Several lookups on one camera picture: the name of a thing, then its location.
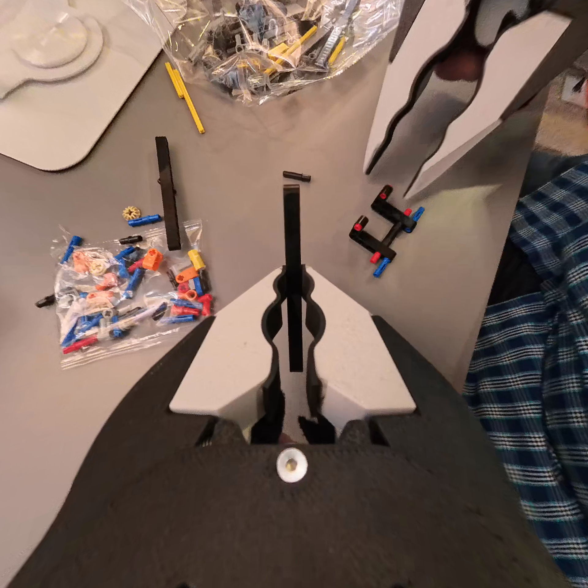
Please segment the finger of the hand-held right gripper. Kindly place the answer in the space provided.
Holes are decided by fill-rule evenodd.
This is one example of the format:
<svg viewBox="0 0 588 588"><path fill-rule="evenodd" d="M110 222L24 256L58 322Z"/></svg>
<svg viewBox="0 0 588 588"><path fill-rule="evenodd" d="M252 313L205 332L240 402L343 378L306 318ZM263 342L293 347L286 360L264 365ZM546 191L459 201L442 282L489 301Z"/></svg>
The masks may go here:
<svg viewBox="0 0 588 588"><path fill-rule="evenodd" d="M429 186L502 124L507 108L571 23L564 15L542 11L497 40L474 98L448 126L438 150L419 169L405 198Z"/></svg>
<svg viewBox="0 0 588 588"><path fill-rule="evenodd" d="M419 78L452 42L466 15L467 1L405 1L367 140L364 174L386 151Z"/></svg>

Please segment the long black lego beam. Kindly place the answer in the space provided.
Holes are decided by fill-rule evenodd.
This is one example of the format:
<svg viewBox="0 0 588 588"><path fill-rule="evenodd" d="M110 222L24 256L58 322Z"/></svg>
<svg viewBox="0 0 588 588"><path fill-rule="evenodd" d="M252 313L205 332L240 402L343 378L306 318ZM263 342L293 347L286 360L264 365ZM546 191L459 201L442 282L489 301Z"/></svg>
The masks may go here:
<svg viewBox="0 0 588 588"><path fill-rule="evenodd" d="M165 136L156 136L155 144L167 246L170 251L180 251L182 244L168 140Z"/></svg>

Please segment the thin black lego beam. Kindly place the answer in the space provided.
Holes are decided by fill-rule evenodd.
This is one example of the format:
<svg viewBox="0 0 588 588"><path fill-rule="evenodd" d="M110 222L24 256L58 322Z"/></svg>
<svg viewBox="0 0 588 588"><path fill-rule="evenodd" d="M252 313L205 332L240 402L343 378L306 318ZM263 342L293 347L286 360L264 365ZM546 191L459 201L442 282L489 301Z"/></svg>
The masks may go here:
<svg viewBox="0 0 588 588"><path fill-rule="evenodd" d="M283 215L289 369L291 372L301 373L303 372L303 272L300 250L300 189L298 185L286 184L283 186Z"/></svg>

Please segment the white flat stand base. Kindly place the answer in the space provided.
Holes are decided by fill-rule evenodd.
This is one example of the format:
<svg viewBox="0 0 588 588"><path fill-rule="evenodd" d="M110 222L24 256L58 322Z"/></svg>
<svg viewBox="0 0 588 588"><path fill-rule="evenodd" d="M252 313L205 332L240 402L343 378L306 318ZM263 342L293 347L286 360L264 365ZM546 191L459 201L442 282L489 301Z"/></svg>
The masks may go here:
<svg viewBox="0 0 588 588"><path fill-rule="evenodd" d="M13 48L18 32L69 17L86 44L70 63L38 68ZM161 52L125 1L1 1L1 155L41 171L78 164Z"/></svg>

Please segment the blue plaid clothing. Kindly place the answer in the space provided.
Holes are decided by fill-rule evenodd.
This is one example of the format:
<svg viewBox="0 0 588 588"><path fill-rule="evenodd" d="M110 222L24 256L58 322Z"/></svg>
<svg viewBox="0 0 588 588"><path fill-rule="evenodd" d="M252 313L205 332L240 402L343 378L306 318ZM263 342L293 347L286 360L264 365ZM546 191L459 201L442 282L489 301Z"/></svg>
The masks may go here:
<svg viewBox="0 0 588 588"><path fill-rule="evenodd" d="M533 152L463 396L543 546L587 587L587 154Z"/></svg>

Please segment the black lego assembly with pins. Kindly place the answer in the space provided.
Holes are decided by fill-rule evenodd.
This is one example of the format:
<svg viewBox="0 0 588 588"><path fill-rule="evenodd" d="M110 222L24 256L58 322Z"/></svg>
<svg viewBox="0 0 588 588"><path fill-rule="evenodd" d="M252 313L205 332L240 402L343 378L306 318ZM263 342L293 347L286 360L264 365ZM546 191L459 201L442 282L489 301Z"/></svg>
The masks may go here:
<svg viewBox="0 0 588 588"><path fill-rule="evenodd" d="M389 201L392 193L393 187L385 185L371 203L371 210L390 223L390 228L383 238L377 239L367 232L369 219L364 215L358 218L349 231L349 238L371 254L370 263L375 266L372 273L374 278L380 278L394 261L396 252L392 248L393 242L402 233L414 232L425 211L422 206L415 211L411 208L398 209Z"/></svg>

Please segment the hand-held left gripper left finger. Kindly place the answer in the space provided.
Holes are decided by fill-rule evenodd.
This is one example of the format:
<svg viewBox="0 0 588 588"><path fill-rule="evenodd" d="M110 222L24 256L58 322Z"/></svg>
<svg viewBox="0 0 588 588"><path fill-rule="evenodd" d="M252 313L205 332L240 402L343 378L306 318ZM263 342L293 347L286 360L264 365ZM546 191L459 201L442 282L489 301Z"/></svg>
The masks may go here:
<svg viewBox="0 0 588 588"><path fill-rule="evenodd" d="M285 267L219 311L170 402L180 415L213 416L277 444L285 397L275 337L283 327Z"/></svg>

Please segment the long yellow lego axle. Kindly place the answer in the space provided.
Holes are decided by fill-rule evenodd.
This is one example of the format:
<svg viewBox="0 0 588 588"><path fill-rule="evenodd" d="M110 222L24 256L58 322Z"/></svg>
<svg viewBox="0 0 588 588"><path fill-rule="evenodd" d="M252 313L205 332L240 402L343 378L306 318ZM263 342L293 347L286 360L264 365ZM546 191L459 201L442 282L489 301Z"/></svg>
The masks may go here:
<svg viewBox="0 0 588 588"><path fill-rule="evenodd" d="M174 67L171 65L171 63L170 63L170 62L166 62L166 63L165 63L165 68L166 68L166 71L167 71L167 73L168 73L168 76L169 76L169 77L170 77L170 79L171 79L171 82L172 82L172 84L173 84L173 87L174 87L174 89L175 89L175 91L176 91L175 78L174 78L174 76L173 76L173 73L172 73L172 70L173 70L173 69L175 69L175 68L174 68ZM201 119L200 119L200 117L199 117L199 115L198 115L198 113L197 113L197 111L196 111L195 105L194 105L194 103L193 103L193 101L192 101L192 98L190 97L190 95L189 95L189 99L188 99L188 101L186 102L186 105L187 105L187 108L188 108L188 110L189 110L189 112L190 112L190 114L191 114L191 116L192 116L192 119L194 120L194 123L195 123L195 125L196 125L196 128L198 129L198 132L199 132L201 135L203 135L203 134L205 133L205 129L204 129L204 126L203 126L203 124L202 124L202 121L201 121Z"/></svg>

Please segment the large clear bag of lego parts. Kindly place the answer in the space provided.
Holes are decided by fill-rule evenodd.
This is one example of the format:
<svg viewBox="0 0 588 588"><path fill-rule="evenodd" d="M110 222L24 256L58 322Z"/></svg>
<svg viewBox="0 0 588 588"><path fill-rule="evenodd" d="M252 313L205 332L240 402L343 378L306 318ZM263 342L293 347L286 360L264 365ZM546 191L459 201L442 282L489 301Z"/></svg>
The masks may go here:
<svg viewBox="0 0 588 588"><path fill-rule="evenodd" d="M332 79L397 28L403 1L125 1L186 84L245 105Z"/></svg>

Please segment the small clear bag of lego pins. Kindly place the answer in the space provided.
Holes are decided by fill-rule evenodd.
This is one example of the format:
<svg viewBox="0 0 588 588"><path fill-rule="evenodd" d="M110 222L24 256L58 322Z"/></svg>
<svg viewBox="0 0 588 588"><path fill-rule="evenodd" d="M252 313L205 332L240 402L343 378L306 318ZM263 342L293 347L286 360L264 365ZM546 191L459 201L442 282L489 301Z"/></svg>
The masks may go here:
<svg viewBox="0 0 588 588"><path fill-rule="evenodd" d="M143 241L91 243L65 233L52 247L60 364L64 370L148 349L184 334L215 309L202 254L203 222L183 221L181 250L163 223L132 230Z"/></svg>

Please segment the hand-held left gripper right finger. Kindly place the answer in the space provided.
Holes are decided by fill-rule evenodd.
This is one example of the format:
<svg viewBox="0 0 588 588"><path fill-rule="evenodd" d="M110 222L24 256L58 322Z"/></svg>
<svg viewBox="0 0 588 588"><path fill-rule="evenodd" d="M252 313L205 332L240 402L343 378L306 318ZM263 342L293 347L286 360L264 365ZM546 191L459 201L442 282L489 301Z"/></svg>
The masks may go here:
<svg viewBox="0 0 588 588"><path fill-rule="evenodd" d="M417 406L376 325L376 316L316 270L303 269L310 418L299 427L311 444L335 443L352 421L405 416Z"/></svg>

